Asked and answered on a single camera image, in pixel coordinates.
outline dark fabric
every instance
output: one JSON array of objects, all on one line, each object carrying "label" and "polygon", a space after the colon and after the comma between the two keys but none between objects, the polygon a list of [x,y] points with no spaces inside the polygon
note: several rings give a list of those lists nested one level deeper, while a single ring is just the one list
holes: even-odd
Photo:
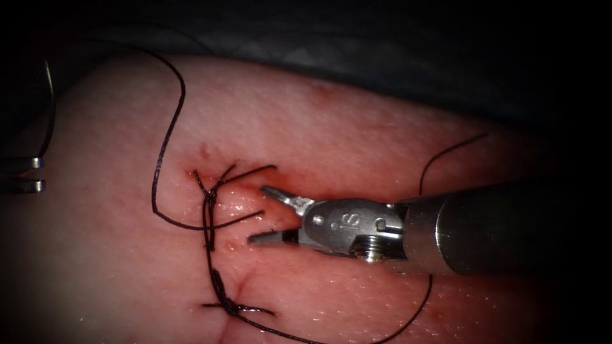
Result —
[{"label": "dark fabric", "polygon": [[[149,1],[48,4],[5,41],[0,137],[10,139],[48,105],[42,59],[58,95],[117,47],[71,38],[88,32],[161,52],[214,54],[350,83],[546,133],[567,128],[559,94],[567,49],[556,16],[496,3],[427,1]],[[131,25],[109,24],[131,22]]]}]

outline screw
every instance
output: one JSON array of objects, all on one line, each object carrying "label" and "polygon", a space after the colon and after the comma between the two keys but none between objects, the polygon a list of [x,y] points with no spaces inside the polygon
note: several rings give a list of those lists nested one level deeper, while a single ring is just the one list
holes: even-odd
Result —
[{"label": "screw", "polygon": [[361,236],[354,245],[353,254],[357,259],[367,263],[382,262],[384,256],[384,243],[376,236]]}]

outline black suture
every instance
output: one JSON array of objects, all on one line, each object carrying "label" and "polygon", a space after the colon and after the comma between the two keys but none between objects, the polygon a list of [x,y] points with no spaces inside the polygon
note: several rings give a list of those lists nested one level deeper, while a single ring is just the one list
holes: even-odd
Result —
[{"label": "black suture", "polygon": [[[172,72],[176,75],[176,77],[178,78],[179,82],[180,82],[180,88],[181,88],[181,95],[178,101],[178,105],[177,105],[177,109],[175,110],[174,116],[172,117],[172,120],[170,122],[170,125],[168,126],[168,130],[166,132],[166,136],[164,137],[164,141],[162,143],[162,147],[160,149],[159,152],[159,157],[157,158],[157,165],[155,168],[155,173],[154,173],[154,179],[153,179],[153,183],[151,186],[151,203],[152,203],[152,208],[153,208],[153,212],[161,217],[162,219],[164,219],[165,221],[167,221],[170,224],[173,224],[177,227],[181,227],[181,228],[185,228],[185,229],[194,229],[194,230],[203,230],[203,234],[204,234],[204,240],[205,240],[205,248],[206,248],[206,256],[207,256],[207,266],[208,266],[208,271],[210,273],[210,279],[211,279],[211,283],[213,285],[213,290],[215,291],[215,294],[219,300],[219,303],[210,303],[210,304],[203,304],[203,306],[208,307],[208,306],[212,306],[212,307],[223,307],[225,309],[225,311],[232,317],[235,317],[238,320],[241,320],[242,322],[245,322],[246,324],[249,324],[257,329],[260,329],[262,331],[266,331],[268,333],[272,333],[272,334],[276,334],[277,336],[281,336],[290,340],[294,340],[294,341],[299,341],[302,343],[307,343],[307,344],[325,344],[322,342],[318,342],[318,341],[312,341],[312,340],[307,340],[305,338],[301,338],[301,337],[297,337],[297,336],[293,336],[291,334],[288,333],[284,333],[282,331],[278,331],[276,329],[272,329],[271,327],[267,327],[267,326],[263,326],[257,322],[251,321],[248,318],[242,316],[241,314],[239,314],[239,311],[241,310],[239,306],[236,306],[236,304],[227,297],[227,295],[225,294],[225,290],[224,290],[224,285],[221,279],[221,274],[219,273],[218,270],[214,269],[212,267],[212,260],[211,260],[211,242],[210,242],[210,237],[209,237],[209,233],[211,233],[212,231],[214,231],[214,229],[218,229],[218,228],[222,228],[225,226],[229,226],[230,224],[234,224],[240,220],[243,219],[247,219],[249,217],[252,216],[256,216],[259,214],[262,214],[263,211],[257,211],[256,213],[253,214],[249,214],[246,215],[240,219],[235,219],[233,221],[227,222],[225,224],[222,225],[213,225],[213,218],[212,218],[212,210],[213,208],[210,206],[210,204],[207,204],[207,194],[208,192],[205,192],[205,188],[203,187],[203,185],[201,184],[201,181],[198,182],[198,184],[200,185],[200,187],[202,188],[202,190],[204,191],[205,194],[205,200],[204,200],[204,205],[208,205],[208,206],[202,206],[202,218],[203,218],[203,224],[206,225],[207,223],[207,210],[209,212],[209,217],[210,220],[208,221],[208,223],[210,224],[210,226],[203,226],[203,227],[198,227],[198,226],[190,226],[190,225],[186,225],[186,224],[182,224],[176,220],[173,220],[171,218],[169,218],[168,216],[166,216],[165,214],[161,213],[158,209],[157,209],[157,203],[156,203],[156,194],[157,194],[157,181],[159,180],[159,173],[161,171],[161,163],[165,154],[165,150],[166,147],[168,145],[168,141],[170,140],[170,136],[172,134],[172,131],[174,129],[174,126],[178,120],[178,115],[180,114],[184,99],[185,99],[185,94],[186,94],[186,90],[185,90],[185,81],[183,80],[182,75],[179,73],[179,71],[175,68],[174,65],[172,65],[170,62],[168,62],[166,59],[164,59],[163,57],[161,57],[160,55],[144,49],[142,47],[137,47],[135,45],[128,45],[128,44],[123,44],[123,43],[119,43],[119,42],[115,42],[112,40],[107,40],[107,39],[93,39],[96,41],[101,41],[104,43],[111,43],[111,44],[116,44],[116,45],[121,45],[124,47],[128,47],[131,49],[135,49],[135,50],[139,50],[141,52],[144,52],[146,54],[149,54],[150,56],[158,59],[159,61],[161,61],[162,63],[164,63],[166,66],[168,66],[168,68],[170,68],[172,70]],[[446,150],[442,151],[441,153],[437,154],[436,156],[434,156],[434,158],[432,158],[427,165],[425,166],[425,168],[423,169],[423,173],[421,174],[421,180],[419,182],[419,195],[422,192],[422,186],[423,186],[423,178],[425,175],[425,171],[427,170],[427,168],[429,167],[429,165],[433,162],[433,160],[436,160],[438,157],[444,155],[445,153],[450,152],[451,150],[458,148],[462,145],[468,144],[472,141],[477,140],[477,138],[473,138],[471,140],[467,140],[464,141],[458,145],[455,145],[453,147],[447,148]],[[239,176],[236,176],[234,178],[231,178],[230,180],[226,180],[224,183],[228,183],[231,180],[235,180],[237,179]],[[425,304],[429,298],[429,295],[431,293],[432,290],[432,285],[433,285],[433,276],[429,275],[428,276],[428,287],[427,290],[425,292],[425,296],[419,306],[419,308],[417,309],[417,311],[414,313],[414,315],[408,320],[408,322],[402,326],[398,331],[396,331],[395,333],[391,334],[390,336],[388,336],[387,338],[380,340],[380,341],[375,341],[371,344],[382,344],[385,343],[391,339],[393,339],[394,337],[398,336],[402,331],[404,331],[404,329],[406,329],[410,324],[412,324],[412,322],[414,321],[414,319],[416,319],[416,317],[421,313],[421,311],[423,310],[423,308],[425,307]],[[261,312],[265,312],[267,310],[263,309],[263,308],[250,308],[249,310],[258,310]]]},{"label": "black suture", "polygon": [[152,26],[152,27],[156,27],[158,29],[163,29],[163,30],[167,30],[167,31],[173,31],[175,33],[178,33],[180,36],[183,36],[189,40],[191,40],[192,42],[196,43],[198,46],[200,46],[204,52],[210,54],[210,55],[216,55],[216,53],[206,44],[204,44],[202,41],[200,41],[199,39],[195,38],[194,36],[191,36],[190,34],[181,31],[179,29],[177,29],[176,27],[172,27],[172,26],[165,26],[163,24],[160,23],[156,23],[156,22],[149,22],[147,20],[134,20],[134,21],[129,21],[129,22],[123,22],[120,20],[115,20],[115,21],[111,21],[111,22],[106,22],[102,25],[99,25],[99,27],[95,27],[92,30],[95,30],[96,28],[107,28],[107,27],[113,27],[113,26]]},{"label": "black suture", "polygon": [[[223,228],[223,227],[227,227],[230,226],[232,224],[235,224],[237,222],[243,221],[245,219],[249,219],[251,217],[255,217],[257,215],[261,215],[263,214],[263,210],[260,211],[256,211],[254,213],[250,213],[247,215],[244,215],[242,217],[239,217],[237,219],[233,219],[232,221],[228,221],[225,222],[223,224],[219,224],[214,226],[214,228],[210,228],[210,227],[202,227],[202,226],[192,226],[192,225],[188,225],[188,224],[183,224],[179,221],[176,221],[172,218],[170,218],[169,216],[167,216],[166,214],[162,213],[161,211],[159,211],[157,209],[157,183],[159,180],[159,174],[161,172],[161,165],[164,159],[164,155],[166,153],[166,148],[168,147],[168,142],[170,140],[170,136],[172,135],[172,132],[174,131],[174,127],[177,123],[177,120],[179,119],[179,115],[180,115],[180,111],[183,107],[183,104],[185,102],[185,95],[186,95],[186,87],[185,87],[185,80],[183,79],[183,76],[180,74],[180,72],[176,69],[176,67],[170,63],[168,60],[166,60],[164,57],[162,57],[161,55],[148,50],[146,48],[142,48],[142,47],[137,47],[135,45],[130,45],[130,44],[125,44],[125,43],[120,43],[120,42],[115,42],[109,39],[102,39],[102,38],[88,38],[90,40],[93,41],[98,41],[98,42],[102,42],[102,43],[110,43],[110,44],[114,44],[114,45],[118,45],[121,47],[125,47],[125,48],[130,48],[133,50],[137,50],[140,52],[143,52],[145,54],[148,54],[150,56],[155,57],[156,59],[158,59],[159,61],[161,61],[163,64],[165,64],[168,68],[170,68],[170,70],[172,71],[172,73],[174,73],[174,75],[177,77],[178,82],[180,83],[180,97],[178,99],[178,105],[176,110],[174,111],[174,115],[172,116],[172,120],[170,121],[170,124],[168,126],[168,130],[166,131],[166,135],[164,137],[164,141],[161,144],[161,148],[159,149],[159,155],[157,157],[157,164],[155,167],[155,173],[153,174],[153,183],[151,185],[151,207],[153,209],[153,213],[159,217],[161,217],[163,220],[165,220],[167,223],[175,225],[177,227],[181,227],[184,229],[190,229],[193,231],[206,231],[206,230],[211,230],[211,229],[219,229],[219,228]],[[261,171],[261,169],[265,169],[265,168],[276,168],[276,166],[274,165],[266,165],[263,166],[261,168],[259,168],[259,170],[257,171]]]},{"label": "black suture", "polygon": [[[193,176],[198,182],[198,186],[200,186],[200,190],[204,193],[204,201],[202,204],[202,224],[204,226],[212,226],[214,223],[214,206],[217,202],[217,191],[222,185],[227,184],[227,181],[224,180],[227,174],[234,169],[236,166],[231,165],[217,180],[217,183],[207,190],[202,183],[200,176],[198,175],[198,171],[193,170]],[[233,177],[229,180],[237,180],[239,178],[243,178],[253,173],[253,171],[261,171],[261,168],[253,169],[247,173],[242,173],[236,177]],[[250,307],[247,305],[239,305],[234,302],[230,297],[227,296],[225,291],[225,285],[223,284],[223,279],[221,278],[221,273],[219,270],[213,268],[212,260],[210,253],[214,250],[214,234],[215,230],[211,229],[209,231],[204,231],[204,242],[206,248],[206,257],[208,261],[208,273],[210,274],[210,282],[212,284],[212,288],[217,296],[218,303],[204,303],[202,306],[204,307],[221,307],[225,310],[225,312],[229,315],[236,315],[240,311],[255,311],[255,312],[263,312],[270,315],[275,315],[274,312],[267,310],[265,308],[260,307]]]},{"label": "black suture", "polygon": [[427,169],[429,168],[429,166],[436,161],[438,158],[442,157],[444,154],[450,153],[453,150],[456,150],[457,148],[463,147],[465,145],[469,145],[470,143],[474,142],[474,141],[478,141],[482,138],[487,137],[488,134],[487,133],[482,133],[482,134],[478,134],[476,136],[474,136],[473,138],[469,138],[467,140],[463,140],[459,143],[455,143],[454,145],[445,148],[444,150],[441,150],[438,154],[434,155],[431,159],[429,159],[429,161],[425,164],[425,167],[423,168],[423,172],[421,172],[421,179],[419,180],[419,196],[421,196],[423,194],[423,179],[425,177],[425,172],[427,172]]},{"label": "black suture", "polygon": [[45,76],[47,77],[47,83],[49,84],[49,94],[51,95],[51,109],[47,118],[47,130],[45,132],[45,138],[43,143],[38,150],[37,157],[43,157],[49,148],[51,143],[51,137],[53,136],[53,129],[55,127],[55,94],[53,92],[53,82],[51,80],[51,72],[49,71],[49,62],[45,60]]},{"label": "black suture", "polygon": [[[459,143],[456,143],[444,150],[442,150],[441,152],[439,152],[438,154],[435,154],[426,164],[425,167],[423,168],[422,172],[421,172],[421,178],[419,179],[419,196],[423,195],[423,179],[425,178],[425,173],[427,172],[427,169],[429,168],[429,166],[433,163],[433,161],[435,161],[436,159],[439,159],[440,157],[442,157],[444,154],[450,153],[453,150],[463,147],[465,145],[469,145],[470,143],[480,140],[481,138],[486,137],[487,134],[480,134],[477,135],[473,138],[469,138],[467,140],[463,140]],[[412,324],[412,322],[416,319],[416,317],[421,313],[421,311],[423,310],[423,308],[425,307],[425,304],[427,303],[427,300],[429,299],[429,295],[432,292],[432,287],[434,285],[434,276],[433,275],[428,275],[428,283],[427,283],[427,291],[425,292],[425,297],[423,298],[423,301],[421,302],[421,304],[419,305],[419,308],[416,310],[416,312],[414,312],[414,315],[412,316],[412,318],[410,318],[408,320],[408,322],[406,322],[406,324],[404,324],[402,327],[400,327],[399,330],[397,330],[396,332],[394,332],[393,334],[391,334],[390,336],[388,336],[387,338],[381,340],[381,341],[377,341],[374,342],[372,344],[382,344],[385,343],[387,341],[392,340],[393,338],[397,337],[400,333],[402,333],[410,324]]]}]

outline dark background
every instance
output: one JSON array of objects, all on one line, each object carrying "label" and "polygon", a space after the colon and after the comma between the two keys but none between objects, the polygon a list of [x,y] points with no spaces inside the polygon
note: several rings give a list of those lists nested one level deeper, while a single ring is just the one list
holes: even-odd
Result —
[{"label": "dark background", "polygon": [[[48,109],[44,58],[60,97],[97,63],[126,51],[82,39],[90,36],[158,52],[212,52],[487,118],[541,135],[558,145],[570,168],[581,166],[589,114],[570,107],[584,87],[574,81],[583,69],[576,56],[584,39],[576,30],[576,4],[151,0],[11,6],[0,24],[0,145]],[[188,33],[210,52],[172,29],[143,22]],[[578,264],[581,255],[573,250],[560,262],[568,275],[551,293],[562,313],[550,320],[544,340],[596,340],[605,331],[606,317],[591,309],[605,292],[590,291],[601,281],[588,274],[594,267]],[[10,308],[1,321],[8,327],[0,339],[27,341],[21,336],[27,324],[14,326]]]}]

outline surgical knot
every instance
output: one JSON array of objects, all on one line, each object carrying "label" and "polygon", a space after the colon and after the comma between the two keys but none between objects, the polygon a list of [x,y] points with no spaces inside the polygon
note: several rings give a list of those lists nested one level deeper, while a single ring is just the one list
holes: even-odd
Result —
[{"label": "surgical knot", "polygon": [[238,305],[234,302],[234,300],[230,299],[229,297],[226,297],[221,300],[221,306],[229,314],[238,314],[238,311],[240,311]]}]

